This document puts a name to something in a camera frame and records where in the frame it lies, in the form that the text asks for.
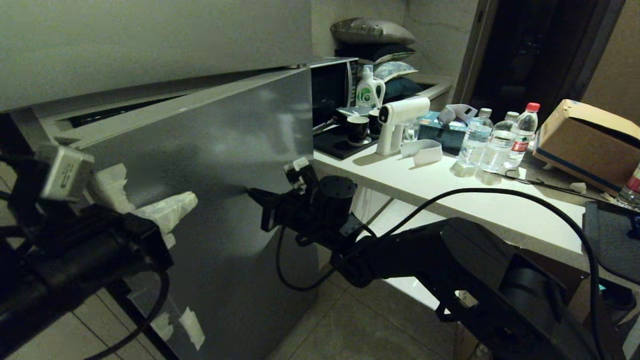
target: red bottle cap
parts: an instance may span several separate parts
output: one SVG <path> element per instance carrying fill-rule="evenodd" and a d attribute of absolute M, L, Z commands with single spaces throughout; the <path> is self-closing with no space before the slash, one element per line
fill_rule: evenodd
<path fill-rule="evenodd" d="M 527 111 L 536 112 L 538 110 L 540 110 L 540 104 L 538 104 L 537 102 L 530 102 L 529 104 L 527 104 Z"/>

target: black mug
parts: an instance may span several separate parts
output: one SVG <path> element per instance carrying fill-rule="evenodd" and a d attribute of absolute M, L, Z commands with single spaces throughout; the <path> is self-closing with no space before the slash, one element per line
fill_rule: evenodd
<path fill-rule="evenodd" d="M 382 126 L 378 120 L 378 114 L 380 114 L 380 110 L 371 110 L 369 112 L 369 135 L 374 139 L 379 138 L 380 131 L 382 131 Z"/>
<path fill-rule="evenodd" d="M 350 116 L 347 118 L 347 139 L 354 146 L 363 145 L 367 138 L 369 119 L 364 116 Z"/>

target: stainless steel refrigerator door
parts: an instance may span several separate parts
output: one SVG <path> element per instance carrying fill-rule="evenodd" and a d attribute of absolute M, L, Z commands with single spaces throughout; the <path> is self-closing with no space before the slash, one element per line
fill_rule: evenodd
<path fill-rule="evenodd" d="M 312 56 L 309 1 L 8 0 L 1 18 L 0 112 Z"/>
<path fill-rule="evenodd" d="M 135 206 L 193 191 L 198 205 L 174 229 L 167 344 L 181 359 L 260 359 L 315 299 L 285 288 L 275 271 L 275 232 L 260 230 L 260 208 L 245 193 L 290 186 L 283 165 L 312 155 L 310 71 L 257 76 L 87 125 L 75 147 L 97 168 L 123 163 Z M 317 278 L 313 247 L 284 248 L 284 272 L 297 284 Z M 157 281 L 129 281 L 146 314 Z M 196 351 L 177 321 L 194 311 L 206 336 Z"/>

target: black mat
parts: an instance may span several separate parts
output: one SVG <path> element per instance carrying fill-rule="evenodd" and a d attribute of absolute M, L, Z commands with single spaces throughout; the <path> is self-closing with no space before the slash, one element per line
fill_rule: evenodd
<path fill-rule="evenodd" d="M 608 272 L 640 284 L 640 213 L 602 201 L 586 204 L 584 233 Z"/>
<path fill-rule="evenodd" d="M 344 160 L 364 149 L 378 143 L 378 139 L 372 139 L 371 143 L 361 147 L 349 145 L 344 126 L 336 126 L 322 133 L 314 135 L 314 149 Z"/>

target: cushion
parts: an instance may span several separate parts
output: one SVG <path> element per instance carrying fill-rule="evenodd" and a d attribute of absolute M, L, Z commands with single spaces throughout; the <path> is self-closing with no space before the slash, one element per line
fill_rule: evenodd
<path fill-rule="evenodd" d="M 415 54 L 411 47 L 400 44 L 348 45 L 335 51 L 337 56 L 360 58 L 364 63 L 379 64 L 406 59 Z"/>
<path fill-rule="evenodd" d="M 411 65 L 401 61 L 389 61 L 373 67 L 373 76 L 387 82 L 403 75 L 418 72 Z"/>
<path fill-rule="evenodd" d="M 347 44 L 403 44 L 415 42 L 407 29 L 390 21 L 354 17 L 331 25 L 331 34 Z"/>
<path fill-rule="evenodd" d="M 385 84 L 384 103 L 406 99 L 422 91 L 422 87 L 407 78 L 391 79 Z"/>

